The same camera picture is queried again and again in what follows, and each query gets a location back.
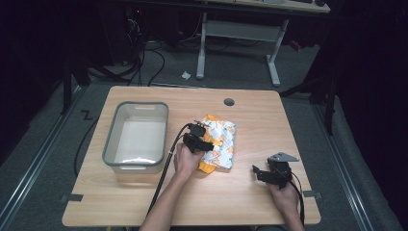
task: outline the black cable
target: black cable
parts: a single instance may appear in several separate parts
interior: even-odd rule
[[[144,64],[144,57],[145,57],[145,54],[144,54],[145,49],[144,48],[142,50],[143,53],[142,53],[142,58],[141,58],[141,64]],[[138,80],[138,82],[139,82],[139,87],[141,87],[141,67],[140,67],[140,70],[139,70],[139,80]]]
[[[174,143],[173,143],[173,145],[171,146],[170,151],[168,152],[166,164],[165,164],[165,167],[164,167],[164,169],[163,169],[162,176],[160,177],[159,185],[158,185],[157,188],[156,188],[156,191],[155,191],[155,193],[154,193],[152,202],[150,203],[150,207],[149,207],[149,210],[147,211],[147,214],[150,213],[150,210],[153,208],[153,205],[156,203],[157,197],[159,196],[160,189],[162,188],[162,184],[163,184],[163,182],[165,181],[165,178],[166,178],[167,169],[168,169],[168,166],[169,166],[169,164],[170,164],[171,157],[173,156],[174,148],[176,147],[176,144],[177,144],[177,142],[180,140],[180,138],[183,137],[183,136],[181,136],[182,132],[183,132],[184,129],[186,129],[189,125],[190,125],[190,124],[188,123],[188,124],[186,124],[186,125],[183,126],[183,128],[180,130],[179,134],[177,135],[176,139],[174,140]]]
[[[78,177],[78,169],[77,169],[77,161],[78,161],[78,156],[79,156],[79,151],[81,150],[82,145],[84,144],[85,138],[88,136],[88,133],[92,129],[92,127],[96,124],[96,122],[99,120],[99,117],[93,122],[93,124],[90,126],[86,134],[82,137],[81,143],[78,146],[77,152],[75,154],[75,159],[74,159],[74,173],[75,176]]]
[[[155,75],[153,75],[153,76],[150,78],[150,81],[149,81],[149,83],[147,84],[147,86],[150,87],[150,85],[151,85],[153,79],[156,78],[156,76],[158,76],[159,73],[160,73],[160,72],[163,70],[163,68],[165,67],[165,57],[164,57],[162,54],[160,54],[159,52],[155,51],[155,50],[148,50],[148,51],[151,51],[151,52],[154,52],[154,53],[160,55],[160,56],[162,57],[162,59],[163,59],[162,67],[159,69],[159,71],[157,71],[157,73],[156,73]]]
[[[197,34],[197,32],[198,32],[198,29],[200,28],[201,18],[202,18],[202,17],[203,17],[203,13],[201,13],[200,16],[198,17],[197,26],[195,27],[194,32],[192,32],[191,36],[189,36],[188,38],[179,40],[179,43],[180,43],[180,44],[181,44],[181,42],[183,42],[183,41],[188,41],[188,40],[191,40],[191,39],[201,38],[201,36],[197,36],[196,34]]]
[[[239,46],[244,46],[244,47],[252,47],[252,46],[258,45],[259,43],[262,43],[260,40],[254,41],[251,44],[244,44],[242,42],[237,42],[237,41],[233,41],[233,40],[231,40],[230,42],[233,43],[233,44],[239,45]]]
[[[296,189],[297,194],[299,195],[299,203],[300,203],[300,221],[302,221],[303,226],[305,225],[305,209],[304,209],[304,201],[303,201],[303,196],[302,196],[302,185],[300,184],[299,178],[292,172],[292,175],[297,179],[297,182],[299,183],[300,190],[297,188],[297,186],[290,181],[291,185]]]
[[[129,82],[127,83],[126,86],[129,86],[129,85],[132,83],[132,81],[133,81],[133,79],[135,78],[135,76],[136,76],[138,73],[140,73],[140,69],[141,69],[141,66],[142,66],[142,61],[140,60],[140,57],[139,57],[139,56],[138,56],[138,63],[139,63],[138,68],[135,70],[135,73],[132,75],[132,77],[130,78],[130,80],[129,80]]]

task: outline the hand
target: hand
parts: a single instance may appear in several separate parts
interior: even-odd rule
[[[285,220],[288,231],[304,231],[304,226],[297,212],[297,202],[299,195],[294,186],[290,183],[279,190],[279,186],[267,184],[273,196],[276,207],[281,212]]]
[[[297,203],[299,195],[292,184],[287,183],[286,187],[279,190],[279,186],[267,184],[273,196],[276,207],[282,214],[297,213]]]
[[[197,170],[204,151],[191,153],[189,148],[183,143],[177,143],[177,152],[174,155],[174,165],[176,173],[189,178]]]

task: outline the wire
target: wire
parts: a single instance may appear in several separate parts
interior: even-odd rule
[[[154,193],[154,196],[153,196],[152,202],[150,203],[150,207],[149,207],[149,210],[147,211],[147,214],[150,213],[150,210],[153,208],[153,205],[156,203],[157,197],[159,196],[160,189],[162,188],[162,184],[166,178],[167,169],[170,164],[171,157],[173,156],[174,148],[176,147],[176,144],[180,140],[180,138],[183,137],[181,136],[181,134],[183,133],[184,129],[186,129],[189,125],[190,124],[188,123],[183,126],[183,128],[180,130],[179,134],[177,135],[176,139],[174,140],[174,143],[171,146],[170,151],[168,152],[165,168],[163,169],[163,173],[162,173],[162,176],[160,177],[159,185],[157,186],[157,189]]]
[[[197,26],[195,27],[194,32],[191,34],[191,36],[189,38],[180,40],[179,42],[183,42],[183,41],[188,41],[191,39],[195,39],[195,38],[199,38],[199,36],[195,36],[197,34],[198,28],[200,28],[200,22],[201,22],[201,18],[202,18],[203,13],[200,14],[200,16],[198,17],[198,22],[197,22]]]
[[[144,57],[145,57],[145,55],[144,55],[144,49],[145,47],[143,47],[143,50],[142,50],[142,56],[141,56],[141,66],[140,66],[140,69],[139,69],[139,79],[138,79],[138,86],[139,87],[141,87],[141,67],[143,66],[143,64],[144,64]]]
[[[85,138],[88,136],[88,133],[90,132],[90,130],[92,129],[92,127],[96,124],[96,122],[98,120],[99,120],[99,117],[93,122],[93,124],[90,126],[90,128],[88,129],[86,134],[82,137],[81,143],[78,146],[77,152],[75,154],[75,159],[74,159],[74,173],[75,173],[76,177],[78,177],[78,173],[79,173],[78,168],[77,168],[77,161],[78,161],[79,151],[81,150],[81,147],[84,144]]]
[[[128,18],[128,22],[131,22],[131,23],[132,23],[132,28],[130,28],[130,30],[129,30],[129,32],[126,34],[126,36],[127,36],[128,39],[129,39],[130,47],[131,47],[131,48],[134,48],[135,44],[133,43],[133,40],[132,40],[132,32],[133,32],[133,30],[135,29],[135,27],[138,27],[138,33],[139,33],[140,28],[139,28],[138,23],[137,23],[135,20]]]
[[[143,65],[143,60],[140,60],[140,57],[138,56],[139,66],[138,66],[138,68],[135,70],[135,73],[132,75],[132,77],[130,78],[130,80],[128,81],[127,86],[129,86],[129,85],[132,83],[132,81],[133,81],[133,79],[135,78],[135,76],[136,76],[138,73],[140,73],[141,66]]]
[[[159,69],[159,71],[157,71],[157,73],[156,73],[155,75],[153,75],[153,76],[150,78],[149,83],[147,84],[147,86],[150,87],[150,85],[151,85],[152,81],[154,80],[154,78],[156,78],[156,76],[158,76],[159,73],[160,73],[160,72],[163,70],[163,68],[165,67],[165,57],[164,57],[162,54],[160,54],[159,52],[155,51],[155,50],[148,50],[148,51],[151,51],[151,52],[154,52],[154,53],[160,55],[160,56],[162,57],[162,59],[163,59],[162,67]]]
[[[253,41],[251,44],[245,44],[245,43],[234,41],[234,40],[231,40],[230,42],[233,43],[233,44],[240,45],[240,46],[245,46],[245,47],[252,47],[252,46],[256,46],[258,44],[262,44],[262,42],[260,40]]]
[[[300,187],[300,192],[301,193],[303,193],[303,190],[302,190],[302,185],[300,184],[300,180],[299,180],[299,178],[297,178],[297,176],[292,172],[292,175],[296,178],[296,180],[297,180],[297,183],[299,183],[299,187]]]

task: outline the clear plastic container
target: clear plastic container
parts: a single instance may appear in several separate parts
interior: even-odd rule
[[[168,106],[162,102],[122,102],[102,154],[116,173],[157,173],[163,168]]]

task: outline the dark background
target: dark background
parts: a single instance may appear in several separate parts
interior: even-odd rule
[[[331,15],[353,21],[295,18],[284,44],[295,40],[302,46],[321,45],[305,83],[321,77],[326,81],[306,91],[325,92],[331,84],[337,84],[336,93],[354,139],[391,208],[408,229],[407,220],[402,217],[408,204],[407,2],[345,0],[328,4]],[[109,16],[106,8],[91,2],[0,3],[1,163],[61,82],[72,45],[98,64],[126,59],[128,54],[122,52],[126,47],[115,46],[126,42],[114,41],[117,37],[112,36],[126,28],[120,24],[123,22],[120,11],[115,8],[115,13]],[[190,34],[195,22],[186,22],[199,15],[174,9],[147,13],[149,33],[173,45],[180,39],[178,31]],[[107,31],[104,23],[109,25],[107,22],[113,21],[118,26]]]

